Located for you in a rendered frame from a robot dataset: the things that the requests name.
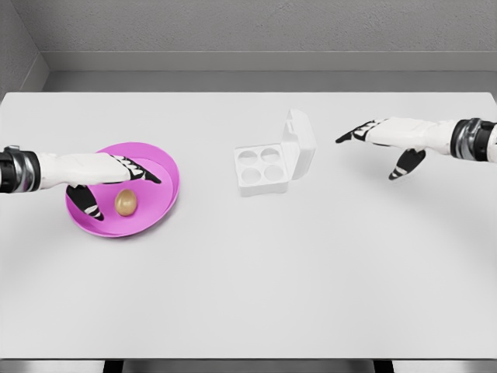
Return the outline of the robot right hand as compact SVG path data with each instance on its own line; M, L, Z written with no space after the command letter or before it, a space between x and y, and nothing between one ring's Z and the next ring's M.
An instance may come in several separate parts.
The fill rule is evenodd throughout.
M427 131L434 125L426 120L391 117L370 120L335 140L336 144L357 140L382 147L403 149L388 179L396 180L411 173L426 157Z

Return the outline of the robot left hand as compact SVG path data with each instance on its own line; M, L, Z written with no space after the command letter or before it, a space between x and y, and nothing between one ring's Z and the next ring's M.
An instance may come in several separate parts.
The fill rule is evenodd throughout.
M75 156L66 194L71 202L84 214L103 221L96 198L89 185L115 184L131 180L146 180L155 184L162 181L152 172L122 155L108 153L82 154Z

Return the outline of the brown egg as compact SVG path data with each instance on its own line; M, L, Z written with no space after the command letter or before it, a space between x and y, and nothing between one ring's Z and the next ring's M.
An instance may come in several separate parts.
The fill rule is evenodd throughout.
M115 198L114 208L121 217L131 216L137 209L137 197L134 191L121 190Z

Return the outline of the white egg box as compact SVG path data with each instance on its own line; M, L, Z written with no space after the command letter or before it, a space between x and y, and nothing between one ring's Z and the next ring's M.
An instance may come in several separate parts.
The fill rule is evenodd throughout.
M308 115L292 109L278 143L234 150L238 190L242 197L284 193L292 180L304 176L317 148Z

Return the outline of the pink round plate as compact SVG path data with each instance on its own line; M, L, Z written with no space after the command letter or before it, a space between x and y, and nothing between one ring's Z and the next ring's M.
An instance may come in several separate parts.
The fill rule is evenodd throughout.
M160 221L176 202L179 192L179 170L174 159L162 149L140 142L115 144L101 151L135 161L161 182L157 184L147 180L134 180L90 186L104 220L97 221L84 214L70 197L66 197L66 207L73 222L93 235L123 237L142 232ZM118 193L123 190L133 191L137 198L137 208L128 217L120 216L114 205Z

